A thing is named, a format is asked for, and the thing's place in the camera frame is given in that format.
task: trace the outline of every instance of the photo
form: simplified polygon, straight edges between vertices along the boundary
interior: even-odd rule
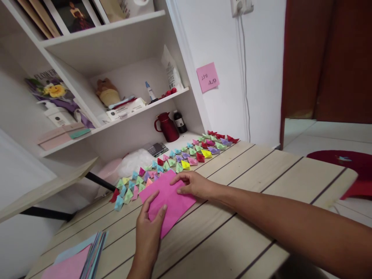
[[[52,0],[70,33],[95,27],[82,0]]]

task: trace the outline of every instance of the wooden door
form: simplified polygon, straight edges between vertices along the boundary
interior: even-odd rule
[[[287,0],[282,110],[312,119],[334,0]]]
[[[372,123],[372,1],[336,0],[318,102],[319,121]]]

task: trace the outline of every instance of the bottle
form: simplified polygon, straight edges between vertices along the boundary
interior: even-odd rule
[[[50,101],[39,101],[37,103],[45,104],[47,110],[44,111],[46,117],[48,117],[57,127],[65,125],[71,125],[77,123],[76,120],[69,114],[67,109],[57,107]]]
[[[179,133],[180,134],[186,133],[187,128],[186,128],[185,122],[183,122],[182,114],[178,112],[178,110],[175,110],[173,113],[174,113],[173,119],[176,122],[176,126],[177,126]]]

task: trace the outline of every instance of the left hand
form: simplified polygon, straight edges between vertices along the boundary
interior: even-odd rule
[[[167,211],[167,205],[163,205],[152,222],[148,218],[150,203],[158,194],[159,191],[156,191],[147,198],[137,218],[134,262],[142,267],[144,265],[151,265],[152,268],[158,257],[160,232]]]

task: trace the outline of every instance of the table leg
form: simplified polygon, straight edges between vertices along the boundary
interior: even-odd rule
[[[103,180],[102,178],[96,176],[95,174],[92,174],[91,172],[88,172],[85,176],[89,180],[92,180],[93,182],[96,182],[98,185],[101,185],[102,187],[105,187],[106,189],[109,189],[110,191],[115,191],[116,187],[114,185],[111,185],[107,181]]]
[[[69,213],[64,213],[64,212],[50,210],[46,208],[40,208],[40,207],[30,207],[26,209],[25,211],[21,212],[20,214],[44,217],[44,218],[50,218],[50,219],[57,219],[57,220],[65,220],[67,222],[70,221],[75,216],[75,213],[69,214]]]

